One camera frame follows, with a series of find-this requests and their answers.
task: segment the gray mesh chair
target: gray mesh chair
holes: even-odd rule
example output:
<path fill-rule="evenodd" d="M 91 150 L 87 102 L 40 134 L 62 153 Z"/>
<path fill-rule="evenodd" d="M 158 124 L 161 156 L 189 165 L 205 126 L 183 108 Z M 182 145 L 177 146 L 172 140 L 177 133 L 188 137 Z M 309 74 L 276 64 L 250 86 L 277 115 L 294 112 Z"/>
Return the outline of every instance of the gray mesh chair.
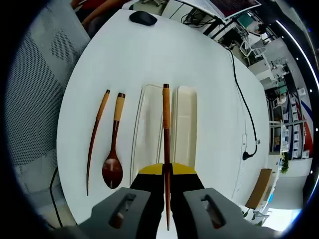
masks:
<path fill-rule="evenodd" d="M 52 205 L 49 185 L 57 166 L 63 94 L 89 40 L 69 2 L 52 0 L 29 27 L 11 67 L 4 105 L 8 152 L 17 180 L 39 214 Z M 58 178 L 52 191 L 61 204 Z"/>

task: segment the round table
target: round table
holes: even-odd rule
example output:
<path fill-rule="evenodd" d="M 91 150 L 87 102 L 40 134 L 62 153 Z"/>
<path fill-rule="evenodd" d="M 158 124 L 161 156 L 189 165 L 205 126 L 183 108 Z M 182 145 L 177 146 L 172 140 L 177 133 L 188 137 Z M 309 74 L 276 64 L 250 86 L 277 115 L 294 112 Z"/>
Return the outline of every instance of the round table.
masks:
<path fill-rule="evenodd" d="M 123 167 L 118 188 L 129 187 L 134 126 L 141 87 L 146 84 L 169 83 L 171 90 L 180 85 L 196 89 L 195 170 L 205 187 L 214 187 L 245 204 L 268 157 L 269 123 L 262 85 L 235 58 L 238 82 L 260 140 L 256 155 L 244 162 L 249 173 L 240 176 L 242 143 L 251 153 L 255 141 L 235 85 L 230 53 L 176 21 L 155 16 L 158 21 L 154 26 L 144 26 L 131 22 L 131 13 L 118 11 L 91 40 L 74 68 L 62 101 L 57 159 L 64 196 L 75 221 L 89 218 L 92 207 L 115 191 L 104 183 L 101 169 L 110 151 L 118 92 L 126 94 L 117 138 L 117 155 Z M 95 138 L 86 196 L 88 149 L 107 89 L 111 92 Z"/>

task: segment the white tray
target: white tray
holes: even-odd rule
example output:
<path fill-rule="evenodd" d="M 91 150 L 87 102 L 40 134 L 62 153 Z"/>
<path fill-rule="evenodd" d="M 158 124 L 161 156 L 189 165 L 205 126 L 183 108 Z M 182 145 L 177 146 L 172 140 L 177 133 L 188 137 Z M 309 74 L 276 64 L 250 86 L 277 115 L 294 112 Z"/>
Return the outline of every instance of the white tray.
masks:
<path fill-rule="evenodd" d="M 142 88 L 132 146 L 130 185 L 138 172 L 159 162 L 162 135 L 162 90 L 155 85 Z"/>
<path fill-rule="evenodd" d="M 172 96 L 170 161 L 195 167 L 197 142 L 197 93 L 180 86 Z"/>

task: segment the computer mouse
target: computer mouse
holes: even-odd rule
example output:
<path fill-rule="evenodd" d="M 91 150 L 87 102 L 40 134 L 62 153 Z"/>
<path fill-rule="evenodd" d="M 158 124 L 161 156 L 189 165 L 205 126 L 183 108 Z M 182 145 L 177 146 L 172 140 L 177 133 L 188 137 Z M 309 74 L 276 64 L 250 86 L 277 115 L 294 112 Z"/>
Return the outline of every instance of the computer mouse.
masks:
<path fill-rule="evenodd" d="M 130 20 L 145 26 L 152 26 L 158 21 L 156 17 L 145 11 L 136 11 L 132 13 L 130 15 Z"/>

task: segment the potted plant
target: potted plant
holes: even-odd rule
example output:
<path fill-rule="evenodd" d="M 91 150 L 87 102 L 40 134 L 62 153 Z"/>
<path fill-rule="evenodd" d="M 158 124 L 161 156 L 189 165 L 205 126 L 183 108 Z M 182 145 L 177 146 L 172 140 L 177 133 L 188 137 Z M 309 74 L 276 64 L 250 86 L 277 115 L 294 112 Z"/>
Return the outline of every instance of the potted plant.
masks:
<path fill-rule="evenodd" d="M 289 155 L 287 152 L 283 154 L 281 173 L 286 174 L 289 169 Z"/>

